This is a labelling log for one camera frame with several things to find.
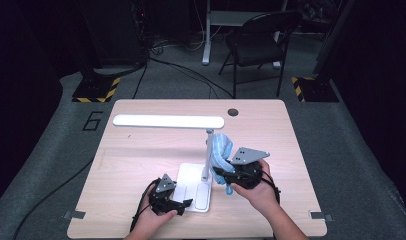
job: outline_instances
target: light blue cloth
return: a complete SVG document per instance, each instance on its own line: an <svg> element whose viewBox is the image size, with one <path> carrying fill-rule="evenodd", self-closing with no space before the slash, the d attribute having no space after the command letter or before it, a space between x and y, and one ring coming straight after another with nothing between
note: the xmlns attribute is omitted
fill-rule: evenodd
<svg viewBox="0 0 406 240"><path fill-rule="evenodd" d="M210 155L210 171L212 172L213 177L215 178L218 184L225 184L225 179L222 176L219 176L213 170L213 167L222 168L227 172L234 172L234 167L229 164L226 160L231 154L233 143L223 133L217 133L212 136L212 153ZM226 194L231 195L233 193L232 187L230 184L227 184Z"/></svg>

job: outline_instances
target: cable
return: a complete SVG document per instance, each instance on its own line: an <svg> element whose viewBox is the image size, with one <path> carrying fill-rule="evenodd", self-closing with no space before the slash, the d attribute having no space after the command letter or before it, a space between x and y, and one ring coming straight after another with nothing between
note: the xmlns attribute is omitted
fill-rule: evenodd
<svg viewBox="0 0 406 240"><path fill-rule="evenodd" d="M163 39L160 37L161 40L159 40L159 42L155 43L156 40L153 40L153 43L151 45L151 47L149 48L150 51L154 54L154 55L161 55L164 51L164 47L168 46L168 43L170 43L169 40L167 39Z"/></svg>
<svg viewBox="0 0 406 240"><path fill-rule="evenodd" d="M134 95L132 96L132 99L134 99L135 96L137 95L138 88L140 87L141 81L143 80L143 77L144 77L144 74L146 73L146 71L147 71L147 63L144 65L144 71L141 74L140 80L138 81L137 88L135 88L135 92L134 92Z"/></svg>
<svg viewBox="0 0 406 240"><path fill-rule="evenodd" d="M75 2L75 4L78 7L78 9L80 9L81 11L84 11L83 6L79 2ZM93 31L93 28L91 27L89 20L86 17L84 17L83 19L85 21L85 24L87 25L87 28L88 28L88 30L90 32L91 37L94 39L94 44L98 44L98 46L100 47L102 53L106 57L109 57L109 54L107 53L106 49L104 48L103 44L101 43L99 36L97 36L97 34ZM111 58L109 58L109 60L113 65L116 65L115 62L113 62L111 60ZM101 75L103 77L119 78L119 77L122 77L122 76L125 76L125 75L128 75L128 74L131 74L131 73L139 70L141 67L143 67L142 62L133 64L132 68L129 69L129 70L126 70L126 71L113 73L113 74L101 74L101 73L97 73L97 74Z"/></svg>
<svg viewBox="0 0 406 240"><path fill-rule="evenodd" d="M229 11L230 2L231 2L231 0L228 0L227 7L226 7L225 11ZM219 32L219 30L221 30L221 28L222 28L222 26L219 26L218 29L216 30L216 32L214 34L212 34L212 36L210 37L210 41L212 41L212 38L215 38L216 34L218 34L218 32ZM220 40L213 41L213 42L222 42L223 39L224 39L224 37L222 36Z"/></svg>
<svg viewBox="0 0 406 240"><path fill-rule="evenodd" d="M148 207L150 207L152 205L152 203L150 203L149 205L147 205L145 208L141 209L141 205L143 204L144 198L146 197L147 191L150 189L150 187L153 184L158 184L160 182L160 178L153 180L147 187L146 190L144 190L143 194L141 195L141 199L140 199L140 203L138 204L138 208L137 208L137 212L135 213L134 217L132 217L132 223L131 223L131 227L129 229L129 232L132 232L132 230L134 229L135 225L138 222L138 218L140 217L141 213L144 212L144 210L146 210Z"/></svg>
<svg viewBox="0 0 406 240"><path fill-rule="evenodd" d="M35 209L37 207L39 207L45 200L47 200L49 197L51 197L51 195L53 195L55 192L57 192L60 188L62 188L63 186L65 186L67 183L69 183L70 181L72 181L72 179L74 179L76 176L78 176L81 172L83 172L92 162L94 159L92 159L91 161L87 162L87 164L85 164L84 167L82 167L77 173L75 173L72 177L70 177L68 180L66 180L64 183L62 183L60 186L58 186L56 189L54 189L53 191L51 191L49 194L47 194L47 196L45 196L44 198L42 198L37 204L35 204L35 206L33 208L31 208L31 210L29 210L29 212L25 215L25 217L23 217L22 221L19 223L15 234L13 235L13 240L15 240L17 238L17 235L20 232L20 229L22 228L23 224L26 222L26 220L28 219L28 217L35 211Z"/></svg>
<svg viewBox="0 0 406 240"><path fill-rule="evenodd" d="M187 76L189 76L189 77L191 77L191 78L193 78L193 79L195 79L195 80L197 80L197 81L201 81L201 82L207 84L207 85L214 91L215 95L216 95L215 89L213 89L213 87L212 87L210 84L215 85L216 87L218 87L219 89L221 89L222 91L224 91L225 93L227 93L227 94L232 98L231 93L229 93L227 90L225 90L225 89L222 88L221 86L219 86L219 85L217 85L216 83L210 81L208 78L206 78L205 76L201 75L200 73L198 73L198 72L196 72L196 71L194 71L194 70L192 70L192 69L189 69L189 68L187 68L187 67L184 67L184 66L181 66L181 65L178 65L178 64L175 64L175 63L170 63L170 62L165 62L165 61L157 60L157 59L154 59L154 58L152 58L152 57L150 57L150 60L153 60L153 61L158 62L158 63L166 64L166 65L168 65L168 66L170 66L170 67L174 68L175 70L180 71L180 72L182 72L182 73L184 73L182 70L188 71L189 73L196 75L196 76L199 77L200 79L199 79L199 78L196 78L196 77L194 77L194 76L190 76L190 75L188 75L188 74L186 74L186 73L184 73L184 74L186 74Z"/></svg>
<svg viewBox="0 0 406 240"><path fill-rule="evenodd" d="M272 187L272 189L274 190L274 193L275 193L275 198L277 199L277 202L279 204L280 203L280 193L281 193L281 191L278 189L277 186L275 186L274 179L269 174L267 174L263 170L262 170L262 173L265 174L269 178L269 180L271 180L271 181L268 181L263 177L260 178L260 180L264 181L265 183L267 183L269 186Z"/></svg>
<svg viewBox="0 0 406 240"><path fill-rule="evenodd" d="M199 11L198 11L198 9L197 9L196 0L194 0L194 9L196 10L197 19L199 19L200 29L202 30L202 33L204 33L203 23L202 23L202 20L201 20L201 18L200 18ZM188 47L187 47L187 50L195 51L195 50L199 49L201 46L203 46L203 43L204 43L204 34L202 34L202 40L200 41L199 46L197 46L196 48L188 48Z"/></svg>

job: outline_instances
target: human hand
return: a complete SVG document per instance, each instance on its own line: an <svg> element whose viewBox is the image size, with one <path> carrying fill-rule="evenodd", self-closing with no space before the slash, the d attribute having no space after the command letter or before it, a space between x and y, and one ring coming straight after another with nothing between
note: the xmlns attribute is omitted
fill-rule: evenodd
<svg viewBox="0 0 406 240"><path fill-rule="evenodd" d="M262 177L271 182L272 177L269 164L264 159L259 160L259 163L262 166L262 171L264 172ZM279 207L279 204L275 198L274 189L264 181L261 181L253 189L245 189L235 183L231 183L231 186L238 194L249 200L250 204L264 216L267 215L268 210Z"/></svg>
<svg viewBox="0 0 406 240"><path fill-rule="evenodd" d="M163 224L167 223L178 214L177 210L171 210L161 215L157 215L153 212L151 206L149 206L149 194L154 187L155 185L153 184L145 194L143 203L141 204L141 214L138 221L132 232L125 238L125 240L149 239Z"/></svg>

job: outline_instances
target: white stand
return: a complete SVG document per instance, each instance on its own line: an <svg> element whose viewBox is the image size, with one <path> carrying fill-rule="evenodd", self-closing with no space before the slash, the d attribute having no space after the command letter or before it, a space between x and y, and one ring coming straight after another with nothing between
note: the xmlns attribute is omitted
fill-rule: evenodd
<svg viewBox="0 0 406 240"><path fill-rule="evenodd" d="M207 212L212 190L212 174L209 171L207 181L202 181L202 171L205 164L182 163L179 167L177 185L172 200L183 202L193 199L186 211Z"/></svg>

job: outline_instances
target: desk lamp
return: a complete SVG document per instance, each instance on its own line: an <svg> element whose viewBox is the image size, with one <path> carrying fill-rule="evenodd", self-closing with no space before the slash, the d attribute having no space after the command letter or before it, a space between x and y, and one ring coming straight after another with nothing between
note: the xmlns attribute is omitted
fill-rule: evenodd
<svg viewBox="0 0 406 240"><path fill-rule="evenodd" d="M118 114L113 119L116 127L205 129L208 135L205 164L182 163L179 167L173 200L194 199L187 211L207 212L212 189L209 160L215 129L224 127L224 119L217 116L136 115Z"/></svg>

